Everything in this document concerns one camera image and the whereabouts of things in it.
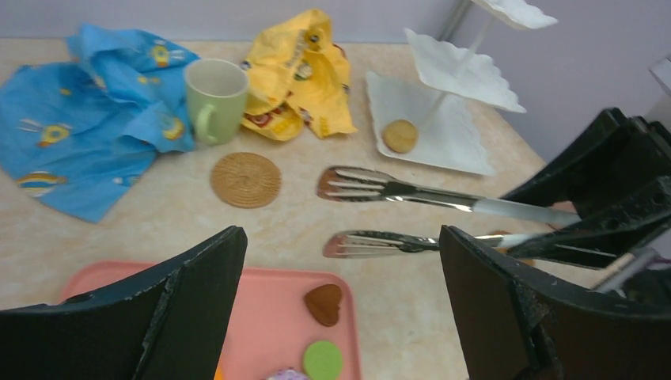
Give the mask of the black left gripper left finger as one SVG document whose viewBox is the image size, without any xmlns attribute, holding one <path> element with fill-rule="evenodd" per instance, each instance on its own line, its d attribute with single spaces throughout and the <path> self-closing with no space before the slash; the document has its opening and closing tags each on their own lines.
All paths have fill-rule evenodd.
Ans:
<svg viewBox="0 0 671 380">
<path fill-rule="evenodd" d="M 248 239 L 230 226 L 56 305 L 1 312 L 4 379 L 212 379 Z"/>
</svg>

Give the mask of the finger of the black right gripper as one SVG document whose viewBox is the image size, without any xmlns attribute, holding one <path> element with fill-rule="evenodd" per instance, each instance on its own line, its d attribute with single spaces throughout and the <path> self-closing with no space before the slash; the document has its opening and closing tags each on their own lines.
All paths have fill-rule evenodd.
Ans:
<svg viewBox="0 0 671 380">
<path fill-rule="evenodd" d="M 670 229 L 670 177 L 659 176 L 581 221 L 508 249 L 517 259 L 606 268 Z"/>
<path fill-rule="evenodd" d="M 669 174 L 669 130 L 605 108 L 558 156 L 503 197 L 542 207 L 570 202 L 585 217 Z"/>
</svg>

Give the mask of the metal tongs white handle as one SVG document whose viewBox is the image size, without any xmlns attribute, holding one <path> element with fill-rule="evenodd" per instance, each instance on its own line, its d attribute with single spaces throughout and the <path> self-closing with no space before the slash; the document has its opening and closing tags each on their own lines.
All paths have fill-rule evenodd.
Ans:
<svg viewBox="0 0 671 380">
<path fill-rule="evenodd" d="M 331 166 L 320 175 L 317 195 L 336 202 L 414 202 L 513 219 L 569 226 L 581 220 L 574 212 L 430 188 L 399 180 L 387 173 L 354 166 Z M 349 230 L 330 237 L 327 258 L 373 258 L 438 250 L 438 240 L 384 231 Z"/>
</svg>

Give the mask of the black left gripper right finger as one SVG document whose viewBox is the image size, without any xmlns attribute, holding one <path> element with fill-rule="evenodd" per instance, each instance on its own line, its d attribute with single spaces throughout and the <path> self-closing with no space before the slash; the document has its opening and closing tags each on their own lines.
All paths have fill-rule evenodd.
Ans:
<svg viewBox="0 0 671 380">
<path fill-rule="evenodd" d="M 567 282 L 454 226 L 439 250 L 470 378 L 669 378 L 669 307 Z"/>
</svg>

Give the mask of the round tan muffin cake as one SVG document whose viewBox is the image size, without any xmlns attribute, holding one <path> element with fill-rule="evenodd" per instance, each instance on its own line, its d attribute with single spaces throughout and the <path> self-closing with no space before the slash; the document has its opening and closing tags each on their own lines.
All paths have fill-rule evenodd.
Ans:
<svg viewBox="0 0 671 380">
<path fill-rule="evenodd" d="M 408 120 L 394 120 L 381 133 L 383 143 L 398 154 L 412 151 L 419 139 L 418 128 Z"/>
</svg>

